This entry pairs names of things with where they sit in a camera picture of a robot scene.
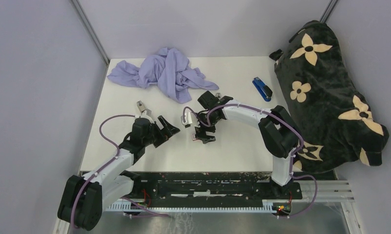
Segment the beige black stapler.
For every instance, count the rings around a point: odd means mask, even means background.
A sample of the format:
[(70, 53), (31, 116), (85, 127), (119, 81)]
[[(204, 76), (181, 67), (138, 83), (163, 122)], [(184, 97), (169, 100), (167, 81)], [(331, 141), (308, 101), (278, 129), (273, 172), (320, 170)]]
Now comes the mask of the beige black stapler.
[(142, 111), (144, 111), (145, 109), (148, 109), (146, 107), (146, 105), (142, 102), (142, 101), (138, 101), (137, 103), (137, 108), (139, 110), (139, 112), (141, 113)]

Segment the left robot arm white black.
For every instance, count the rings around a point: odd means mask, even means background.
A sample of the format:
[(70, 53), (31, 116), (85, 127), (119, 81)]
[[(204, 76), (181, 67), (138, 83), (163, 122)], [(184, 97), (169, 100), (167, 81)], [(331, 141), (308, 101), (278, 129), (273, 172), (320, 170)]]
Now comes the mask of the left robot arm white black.
[(98, 224), (102, 213), (118, 199), (125, 195), (137, 198), (142, 185), (133, 180), (133, 176), (126, 175), (126, 169), (144, 155), (147, 146), (157, 148), (179, 132), (180, 129), (163, 116), (154, 121), (140, 115), (134, 116), (131, 131), (120, 144), (103, 136), (115, 146), (115, 152), (94, 170), (67, 179), (57, 211), (58, 219), (90, 231)]

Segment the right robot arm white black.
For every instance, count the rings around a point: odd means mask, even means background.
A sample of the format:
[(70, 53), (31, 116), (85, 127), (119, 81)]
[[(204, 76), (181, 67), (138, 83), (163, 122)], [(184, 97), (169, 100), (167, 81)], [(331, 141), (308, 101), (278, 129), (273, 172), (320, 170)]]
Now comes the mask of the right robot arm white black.
[(273, 109), (259, 109), (231, 100), (202, 113), (193, 138), (204, 144), (215, 141), (211, 133), (215, 132), (215, 125), (220, 120), (234, 120), (260, 131), (267, 151), (273, 156), (270, 193), (276, 199), (288, 195), (294, 181), (293, 158), (304, 145), (288, 112), (279, 105)]

